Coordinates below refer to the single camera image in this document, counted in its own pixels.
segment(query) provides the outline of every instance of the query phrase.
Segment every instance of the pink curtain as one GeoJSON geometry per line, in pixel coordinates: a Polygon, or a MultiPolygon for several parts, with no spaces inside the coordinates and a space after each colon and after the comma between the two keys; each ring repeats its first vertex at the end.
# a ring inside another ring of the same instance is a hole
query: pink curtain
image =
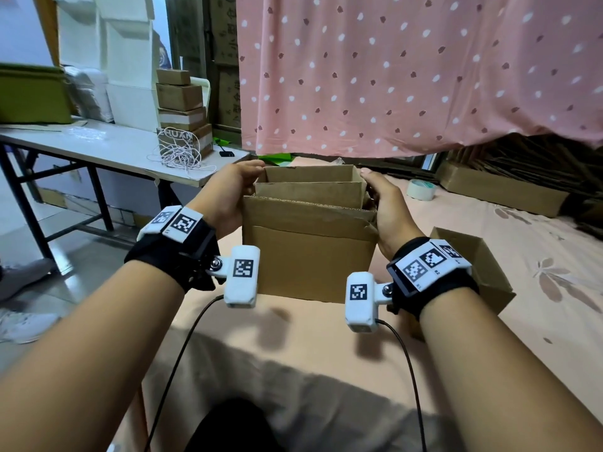
{"type": "Polygon", "coordinates": [[[237,0],[237,22],[258,154],[603,144],[603,0],[237,0]]]}

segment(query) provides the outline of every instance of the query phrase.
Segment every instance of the black pants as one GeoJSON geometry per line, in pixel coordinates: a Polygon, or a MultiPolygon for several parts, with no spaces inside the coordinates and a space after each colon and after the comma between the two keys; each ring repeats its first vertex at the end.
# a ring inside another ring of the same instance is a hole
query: black pants
{"type": "Polygon", "coordinates": [[[218,404],[205,416],[185,452],[239,451],[284,452],[262,410],[251,401],[234,398],[218,404]]]}

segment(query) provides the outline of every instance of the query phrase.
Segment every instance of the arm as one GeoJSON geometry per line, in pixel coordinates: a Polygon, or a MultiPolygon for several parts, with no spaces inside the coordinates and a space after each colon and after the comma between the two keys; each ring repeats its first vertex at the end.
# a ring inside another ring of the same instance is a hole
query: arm
{"type": "MultiPolygon", "coordinates": [[[[400,189],[362,170],[379,195],[379,247],[392,259],[424,234],[400,189]]],[[[430,301],[421,328],[467,449],[595,451],[603,426],[470,288],[430,301]]]]}
{"type": "MultiPolygon", "coordinates": [[[[187,206],[219,236],[232,232],[262,166],[222,169],[187,206]]],[[[154,266],[122,266],[0,380],[3,449],[106,451],[183,298],[154,266]]]]}

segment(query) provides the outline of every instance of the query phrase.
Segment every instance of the sneaker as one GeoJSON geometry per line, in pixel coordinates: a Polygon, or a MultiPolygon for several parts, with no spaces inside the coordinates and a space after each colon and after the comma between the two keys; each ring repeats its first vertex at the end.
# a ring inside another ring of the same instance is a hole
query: sneaker
{"type": "Polygon", "coordinates": [[[28,265],[3,266],[0,278],[0,301],[11,298],[22,288],[39,281],[55,269],[54,260],[42,258],[28,265]]]}
{"type": "Polygon", "coordinates": [[[0,309],[0,342],[27,344],[40,339],[61,317],[57,314],[35,314],[0,309]]]}

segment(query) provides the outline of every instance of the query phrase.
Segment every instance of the black cable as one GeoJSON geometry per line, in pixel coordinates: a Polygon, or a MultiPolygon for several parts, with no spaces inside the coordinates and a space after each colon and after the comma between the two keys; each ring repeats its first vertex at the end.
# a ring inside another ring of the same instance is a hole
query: black cable
{"type": "Polygon", "coordinates": [[[149,433],[149,439],[147,439],[147,445],[145,446],[144,452],[148,452],[151,449],[151,441],[153,440],[153,435],[155,434],[155,429],[157,428],[157,424],[159,423],[159,415],[161,414],[161,410],[163,408],[163,403],[165,403],[165,399],[168,397],[168,390],[170,390],[170,385],[172,384],[172,380],[174,379],[174,375],[176,374],[176,369],[178,368],[178,364],[180,363],[180,359],[185,353],[186,345],[188,341],[191,340],[191,336],[199,323],[199,320],[205,314],[205,311],[209,309],[209,307],[214,304],[216,301],[219,301],[223,298],[223,295],[218,295],[212,301],[207,303],[206,307],[203,308],[197,319],[195,319],[195,323],[192,324],[192,327],[189,331],[189,334],[186,336],[185,343],[182,345],[182,349],[180,349],[180,354],[178,354],[178,358],[176,359],[176,363],[174,364],[174,368],[172,369],[172,373],[170,374],[170,378],[168,379],[168,383],[165,386],[165,390],[163,391],[163,395],[161,396],[161,401],[159,402],[159,407],[157,408],[157,413],[155,414],[155,420],[153,421],[153,426],[151,427],[151,433],[149,433]]]}
{"type": "Polygon", "coordinates": [[[421,445],[423,446],[423,452],[427,452],[427,444],[425,443],[425,429],[423,428],[423,414],[421,414],[421,403],[418,401],[418,390],[417,390],[417,381],[414,378],[414,371],[412,370],[411,357],[408,355],[408,351],[406,350],[406,346],[404,345],[404,341],[400,335],[394,330],[394,328],[389,325],[387,322],[381,319],[375,320],[379,325],[385,325],[387,328],[391,330],[391,332],[396,336],[398,342],[402,346],[402,350],[404,351],[404,355],[406,356],[406,361],[408,362],[408,369],[411,371],[411,379],[412,379],[412,388],[415,391],[415,400],[417,400],[417,414],[418,414],[418,428],[421,432],[421,445]]]}

